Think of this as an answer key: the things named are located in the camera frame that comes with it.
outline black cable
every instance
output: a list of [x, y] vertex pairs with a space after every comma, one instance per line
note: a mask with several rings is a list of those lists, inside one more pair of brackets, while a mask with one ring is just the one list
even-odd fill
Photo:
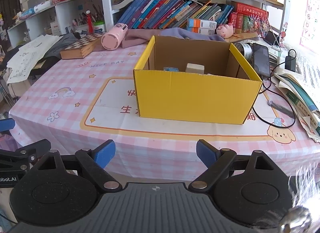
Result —
[[13, 223], [13, 224], [18, 224], [17, 222], [14, 222], [14, 221], [12, 221], [12, 220], [10, 220], [10, 219], [6, 218], [6, 217], [5, 217], [5, 216], [3, 216], [1, 213], [0, 213], [0, 216], [1, 216], [1, 217], [3, 217], [4, 219], [6, 219], [7, 221], [9, 221], [9, 222]]
[[262, 93], [264, 93], [265, 91], [269, 91], [269, 92], [271, 92], [271, 93], [273, 93], [273, 94], [276, 94], [276, 95], [282, 97], [282, 98], [288, 103], [288, 105], [290, 106], [290, 108], [291, 108], [291, 110], [292, 110], [292, 113], [293, 113], [293, 115], [294, 115], [293, 123], [292, 123], [291, 125], [289, 125], [289, 126], [277, 126], [277, 125], [275, 125], [275, 124], [272, 124], [272, 123], [264, 120], [262, 117], [260, 117], [260, 116], [257, 114], [257, 112], [255, 111], [254, 107], [252, 107], [253, 112], [256, 114], [256, 116], [257, 116], [261, 121], [263, 121], [264, 123], [266, 123], [266, 124], [268, 124], [268, 125], [270, 125], [270, 126], [274, 126], [274, 127], [277, 127], [277, 128], [290, 128], [290, 127], [292, 127], [292, 126], [296, 123], [296, 115], [295, 115], [295, 112], [294, 112], [292, 106], [290, 105], [289, 101], [288, 101], [284, 96], [282, 96], [282, 95], [280, 95], [280, 94], [278, 94], [278, 93], [276, 93], [276, 92], [274, 92], [274, 91], [272, 91], [272, 90], [269, 89], [269, 88], [271, 87], [271, 84], [272, 84], [272, 82], [271, 82], [271, 76], [272, 76], [274, 70], [276, 69], [276, 67], [278, 67], [278, 66], [280, 66], [281, 64], [284, 64], [284, 63], [286, 63], [286, 62], [292, 61], [292, 60], [294, 60], [294, 59], [297, 57], [297, 52], [296, 52], [294, 49], [291, 49], [291, 50], [288, 51], [288, 56], [290, 56], [290, 52], [291, 52], [291, 51], [294, 51], [294, 53], [295, 53], [294, 58], [292, 58], [292, 59], [290, 59], [290, 60], [287, 60], [287, 61], [284, 61], [284, 62], [282, 62], [282, 63], [280, 63], [280, 64], [278, 64], [278, 65], [275, 66], [275, 68], [271, 71], [271, 74], [270, 74], [270, 85], [269, 85], [268, 87], [265, 87], [264, 83], [262, 82], [265, 90], [263, 90], [262, 92], [259, 92], [259, 94], [262, 94]]

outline pink tumbler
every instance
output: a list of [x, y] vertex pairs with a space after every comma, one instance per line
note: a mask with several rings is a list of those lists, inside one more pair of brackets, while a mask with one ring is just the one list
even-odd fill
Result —
[[101, 44], [106, 50], [115, 50], [119, 47], [128, 31], [128, 26], [124, 23], [118, 23], [110, 31], [102, 36]]

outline tablecloth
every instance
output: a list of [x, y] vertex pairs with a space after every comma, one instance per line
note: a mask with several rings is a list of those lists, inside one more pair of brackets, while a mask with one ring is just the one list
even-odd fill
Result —
[[[59, 61], [10, 110], [14, 138], [22, 146], [46, 138], [61, 154], [113, 139], [116, 155], [106, 170], [152, 179], [192, 181], [199, 176], [206, 169], [196, 155], [199, 139], [242, 155], [263, 150], [288, 175], [320, 159], [320, 144], [307, 137], [299, 122], [278, 131], [253, 112], [243, 125], [139, 117], [132, 70], [144, 48]], [[281, 102], [271, 93], [259, 95], [256, 111], [271, 123], [291, 124], [291, 118], [267, 105], [268, 98]]]

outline white cable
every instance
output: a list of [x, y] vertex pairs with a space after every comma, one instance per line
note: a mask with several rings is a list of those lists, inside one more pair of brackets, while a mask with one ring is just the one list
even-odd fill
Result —
[[[265, 5], [266, 8], [267, 8], [267, 2], [266, 2], [266, 0], [264, 0], [264, 5]], [[269, 26], [270, 26], [270, 28], [271, 28], [271, 32], [272, 32], [272, 34], [273, 34], [273, 37], [275, 37], [275, 40], [277, 41], [278, 46], [279, 46], [279, 48], [280, 48], [280, 55], [281, 55], [281, 54], [282, 54], [282, 50], [281, 50], [280, 44], [279, 44], [279, 42], [278, 42], [278, 40], [277, 40], [277, 38], [276, 38], [273, 30], [272, 30], [272, 27], [271, 27], [271, 24], [270, 24], [270, 21], [269, 21], [269, 17], [268, 17], [268, 13], [267, 13], [267, 19], [268, 19], [268, 23], [269, 23]]]

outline gray ribbed plate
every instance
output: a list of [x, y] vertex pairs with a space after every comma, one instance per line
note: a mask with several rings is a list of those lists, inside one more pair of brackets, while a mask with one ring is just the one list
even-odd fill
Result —
[[10, 233], [256, 233], [225, 217], [205, 194], [183, 183], [129, 183], [104, 194], [92, 212], [73, 223], [37, 227], [19, 223]]

